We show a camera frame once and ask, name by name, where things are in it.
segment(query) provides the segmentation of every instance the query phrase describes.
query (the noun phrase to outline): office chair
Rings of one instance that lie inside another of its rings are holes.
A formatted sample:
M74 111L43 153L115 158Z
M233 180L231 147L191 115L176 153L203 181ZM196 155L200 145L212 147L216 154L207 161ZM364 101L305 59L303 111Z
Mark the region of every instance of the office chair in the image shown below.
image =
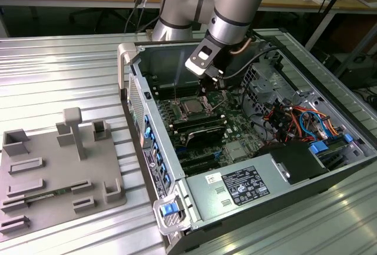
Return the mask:
M76 15L90 14L92 12L101 12L100 16L97 19L97 23L95 25L95 28L94 28L94 32L98 33L98 30L99 30L99 28L101 26L102 21L104 20L104 18L108 18L109 15L112 15L112 16L120 19L124 23L127 21L126 17L122 16L121 14L119 14L118 12L116 12L115 10L116 9L112 9L112 8L88 8L88 9L83 9L81 11L70 13L69 21L70 21L71 24L74 24L76 22L76 20L75 20L75 16Z

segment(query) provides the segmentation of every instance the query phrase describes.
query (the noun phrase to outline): sticker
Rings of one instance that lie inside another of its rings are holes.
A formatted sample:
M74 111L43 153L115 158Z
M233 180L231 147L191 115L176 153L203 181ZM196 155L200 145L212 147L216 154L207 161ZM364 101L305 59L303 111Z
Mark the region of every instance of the sticker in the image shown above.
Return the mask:
M238 206L270 194L254 166L223 175L222 179Z
M207 180L208 184L216 183L216 182L222 180L221 179L221 173L206 175L206 180Z

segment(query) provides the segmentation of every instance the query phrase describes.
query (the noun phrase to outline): floor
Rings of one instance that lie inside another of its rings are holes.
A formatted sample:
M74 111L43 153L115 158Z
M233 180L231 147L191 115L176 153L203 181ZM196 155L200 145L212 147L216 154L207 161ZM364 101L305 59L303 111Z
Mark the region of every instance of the floor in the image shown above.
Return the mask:
M94 34L94 28L100 11L75 16L75 22L70 22L70 13L80 11L80 8L46 8L37 7L37 18L33 19L31 9L24 6L4 7L4 21L11 37L39 37L62 35ZM128 16L128 10L118 10L123 16ZM146 24L157 15L157 10L146 10L141 24ZM259 16L255 28L286 28L299 41L303 39L308 22L302 15L290 13L268 12ZM135 16L128 25L128 32L135 31ZM99 28L99 34L122 33L125 23L114 16L105 18Z

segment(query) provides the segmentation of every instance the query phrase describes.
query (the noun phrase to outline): circuit board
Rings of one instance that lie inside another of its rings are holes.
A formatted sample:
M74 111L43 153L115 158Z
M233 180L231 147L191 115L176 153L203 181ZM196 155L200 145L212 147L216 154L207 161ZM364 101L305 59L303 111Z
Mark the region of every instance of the circuit board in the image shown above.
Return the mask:
M250 159L264 145L230 92L211 92L207 97L157 100L156 103L187 175ZM180 124L190 124L190 128L194 129L181 130ZM221 128L221 136L216 137L219 139L208 144L214 135L207 135L200 139L200 144L187 145L189 133L207 128Z

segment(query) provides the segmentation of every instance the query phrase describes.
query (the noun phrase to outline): blue cable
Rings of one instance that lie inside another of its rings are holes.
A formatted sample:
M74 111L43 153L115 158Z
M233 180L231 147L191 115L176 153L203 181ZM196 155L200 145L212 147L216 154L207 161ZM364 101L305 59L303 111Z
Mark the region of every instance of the blue cable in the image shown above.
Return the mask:
M314 116L319 120L319 122L320 122L320 124L321 124L321 126L322 126L322 129L324 130L324 132L325 132L327 135L330 135L331 137L333 137L332 133L326 129L325 125L323 124L322 119L320 118L320 116L319 116L317 113L312 112L312 111L306 111L306 112L307 112L307 113L310 113L310 114L312 114L312 115L314 115ZM301 116L300 116L300 126L301 126L301 128L302 128L302 130L303 130L304 132L310 134L312 137L314 137L315 141L317 141L317 137L314 135L314 133L308 131L308 130L304 127L304 125L303 125L302 118L303 118L303 115L304 115L306 112L303 112L303 113L301 114Z

